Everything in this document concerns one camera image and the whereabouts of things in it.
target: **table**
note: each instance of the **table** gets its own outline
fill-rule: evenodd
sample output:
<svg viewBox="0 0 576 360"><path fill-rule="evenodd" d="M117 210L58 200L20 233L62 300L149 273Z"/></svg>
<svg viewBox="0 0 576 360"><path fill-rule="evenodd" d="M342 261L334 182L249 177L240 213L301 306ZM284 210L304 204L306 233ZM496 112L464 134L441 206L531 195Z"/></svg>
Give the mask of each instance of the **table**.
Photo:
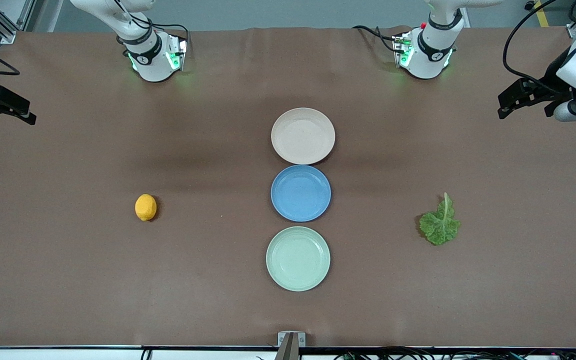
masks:
<svg viewBox="0 0 576 360"><path fill-rule="evenodd" d="M434 80L350 29L198 32L186 72L148 83L110 33L21 33L0 84L37 124L0 116L0 345L576 347L576 123L539 106L498 119L509 29L466 29ZM539 76L562 28L518 33ZM295 107L331 119L331 183L308 227L327 278L288 292L265 251L295 225L270 203L270 144ZM448 192L462 222L416 226ZM135 200L160 216L142 223Z"/></svg>

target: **lettuce leaf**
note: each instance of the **lettuce leaf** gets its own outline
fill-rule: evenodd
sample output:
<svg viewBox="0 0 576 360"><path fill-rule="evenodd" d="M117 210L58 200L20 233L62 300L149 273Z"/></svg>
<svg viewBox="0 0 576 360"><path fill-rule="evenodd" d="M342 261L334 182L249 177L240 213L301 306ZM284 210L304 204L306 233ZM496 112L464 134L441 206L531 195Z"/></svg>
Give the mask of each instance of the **lettuce leaf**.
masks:
<svg viewBox="0 0 576 360"><path fill-rule="evenodd" d="M421 216L419 229L430 243L439 246L457 237L457 230L462 223L454 217L453 201L447 193L443 193L443 201L439 203L437 211L426 212Z"/></svg>

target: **green plate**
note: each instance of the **green plate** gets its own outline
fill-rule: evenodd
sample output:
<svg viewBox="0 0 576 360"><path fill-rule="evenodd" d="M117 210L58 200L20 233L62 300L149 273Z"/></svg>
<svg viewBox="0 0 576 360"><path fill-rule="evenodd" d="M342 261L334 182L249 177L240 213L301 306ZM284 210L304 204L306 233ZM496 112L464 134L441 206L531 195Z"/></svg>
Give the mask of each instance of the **green plate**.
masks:
<svg viewBox="0 0 576 360"><path fill-rule="evenodd" d="M319 285L330 268L330 250L317 231L293 226L272 238L265 253L268 272L280 287L305 292Z"/></svg>

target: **brown tablecloth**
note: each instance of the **brown tablecloth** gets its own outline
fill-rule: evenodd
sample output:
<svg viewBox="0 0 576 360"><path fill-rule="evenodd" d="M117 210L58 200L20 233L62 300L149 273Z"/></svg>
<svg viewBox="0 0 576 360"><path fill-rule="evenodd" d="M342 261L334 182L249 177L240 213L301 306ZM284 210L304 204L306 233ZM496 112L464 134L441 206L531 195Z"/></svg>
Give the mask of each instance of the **brown tablecloth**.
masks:
<svg viewBox="0 0 576 360"><path fill-rule="evenodd" d="M576 123L507 120L508 29L467 29L434 80L343 29L199 32L185 73L148 83L115 35L21 33L0 84L35 126L0 116L0 345L274 344L576 347ZM564 29L519 32L539 76ZM327 114L327 212L305 224L327 278L289 292L266 271L293 226L270 203L288 164L270 144L295 107ZM416 219L439 196L462 227L435 247ZM160 216L133 212L142 193Z"/></svg>

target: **plate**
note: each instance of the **plate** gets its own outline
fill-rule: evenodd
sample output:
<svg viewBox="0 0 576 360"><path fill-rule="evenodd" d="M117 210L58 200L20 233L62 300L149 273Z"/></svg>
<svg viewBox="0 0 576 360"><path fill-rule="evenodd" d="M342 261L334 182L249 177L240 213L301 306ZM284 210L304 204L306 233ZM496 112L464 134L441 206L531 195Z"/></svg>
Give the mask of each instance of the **plate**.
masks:
<svg viewBox="0 0 576 360"><path fill-rule="evenodd" d="M282 217L297 223L313 221L330 205L332 191L326 175L308 165L283 169L272 182L270 200Z"/></svg>
<svg viewBox="0 0 576 360"><path fill-rule="evenodd" d="M322 235L311 228L284 228L270 241L265 265L280 287L291 292L305 292L326 278L330 269L330 250Z"/></svg>
<svg viewBox="0 0 576 360"><path fill-rule="evenodd" d="M277 118L270 138L272 147L285 161L309 165L330 153L335 145L335 128L322 112L298 107Z"/></svg>

